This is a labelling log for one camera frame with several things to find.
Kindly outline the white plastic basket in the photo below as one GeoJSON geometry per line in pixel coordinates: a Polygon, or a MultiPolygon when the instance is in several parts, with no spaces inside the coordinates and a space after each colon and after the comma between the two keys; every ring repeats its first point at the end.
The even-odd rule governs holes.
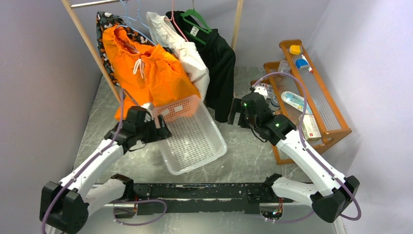
{"type": "Polygon", "coordinates": [[[227,144],[202,100],[196,95],[155,107],[171,137],[157,142],[168,171],[188,173],[227,153],[227,144]]]}

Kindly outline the orange wooden shelf rack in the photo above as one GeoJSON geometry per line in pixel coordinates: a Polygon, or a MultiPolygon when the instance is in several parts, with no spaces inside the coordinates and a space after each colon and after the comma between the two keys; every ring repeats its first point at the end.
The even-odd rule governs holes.
{"type": "Polygon", "coordinates": [[[280,103],[280,110],[278,110],[277,113],[284,114],[294,122],[294,124],[298,124],[301,115],[300,111],[283,102],[281,94],[284,91],[290,91],[297,95],[306,93],[309,108],[313,112],[321,133],[321,139],[311,141],[310,144],[318,153],[324,154],[332,146],[349,135],[352,130],[349,128],[330,95],[320,73],[304,48],[302,41],[299,39],[283,40],[279,43],[279,47],[285,55],[284,60],[287,60],[291,67],[291,75],[299,79],[303,83],[304,88],[300,88],[297,82],[290,77],[274,74],[274,72],[278,70],[279,61],[265,63],[263,67],[269,74],[269,77],[265,78],[264,82],[272,86],[275,96],[280,103]],[[313,73],[310,73],[308,69],[297,69],[295,61],[301,59],[301,55],[290,54],[289,47],[291,45],[301,46],[302,54],[306,56],[313,69],[313,73]]]}

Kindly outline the black shorts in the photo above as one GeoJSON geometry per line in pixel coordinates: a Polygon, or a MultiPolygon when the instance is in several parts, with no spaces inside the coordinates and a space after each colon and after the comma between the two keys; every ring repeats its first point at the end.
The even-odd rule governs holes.
{"type": "MultiPolygon", "coordinates": [[[[234,92],[234,67],[236,55],[227,41],[220,36],[217,29],[212,29],[209,35],[205,35],[203,40],[206,45],[202,45],[195,39],[185,33],[192,28],[180,17],[184,11],[169,11],[166,16],[174,19],[176,30],[181,30],[190,42],[195,43],[201,59],[209,70],[210,82],[206,94],[206,105],[215,111],[215,120],[220,123],[226,123],[231,111],[234,92]]],[[[197,19],[188,18],[198,25],[201,25],[197,19]]]]}

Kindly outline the green plastic hanger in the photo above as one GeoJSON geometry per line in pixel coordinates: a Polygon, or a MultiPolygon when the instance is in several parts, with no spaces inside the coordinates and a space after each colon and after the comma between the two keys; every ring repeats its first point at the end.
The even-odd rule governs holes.
{"type": "Polygon", "coordinates": [[[209,35],[212,32],[212,29],[206,24],[204,18],[195,9],[188,9],[187,11],[181,13],[180,17],[183,19],[183,21],[192,26],[191,30],[189,32],[185,31],[185,33],[200,44],[206,45],[206,42],[203,40],[203,38],[205,37],[205,35],[209,35]],[[195,20],[188,20],[188,18],[197,19],[201,25],[195,23],[195,20]]]}

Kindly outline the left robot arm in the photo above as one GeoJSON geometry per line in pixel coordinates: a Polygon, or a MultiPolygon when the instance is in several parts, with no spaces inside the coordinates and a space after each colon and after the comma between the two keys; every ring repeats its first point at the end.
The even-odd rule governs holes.
{"type": "Polygon", "coordinates": [[[41,191],[41,233],[76,234],[88,217],[112,201],[138,203],[133,179],[115,174],[103,185],[94,184],[112,164],[137,142],[143,144],[171,137],[164,117],[142,106],[131,107],[106,133],[98,148],[59,182],[47,182],[41,191]]]}

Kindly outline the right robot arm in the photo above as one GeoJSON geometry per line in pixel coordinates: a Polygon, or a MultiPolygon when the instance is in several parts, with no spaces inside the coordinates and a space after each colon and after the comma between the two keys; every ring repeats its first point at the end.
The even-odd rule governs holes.
{"type": "Polygon", "coordinates": [[[240,120],[262,142],[269,142],[287,154],[311,179],[311,183],[290,180],[274,174],[265,181],[263,196],[269,202],[288,198],[312,208],[322,220],[333,223],[338,217],[360,220],[362,211],[355,195],[360,186],[355,176],[345,176],[330,165],[303,138],[302,130],[288,117],[275,114],[264,96],[249,93],[235,99],[232,113],[239,112],[240,120]]]}

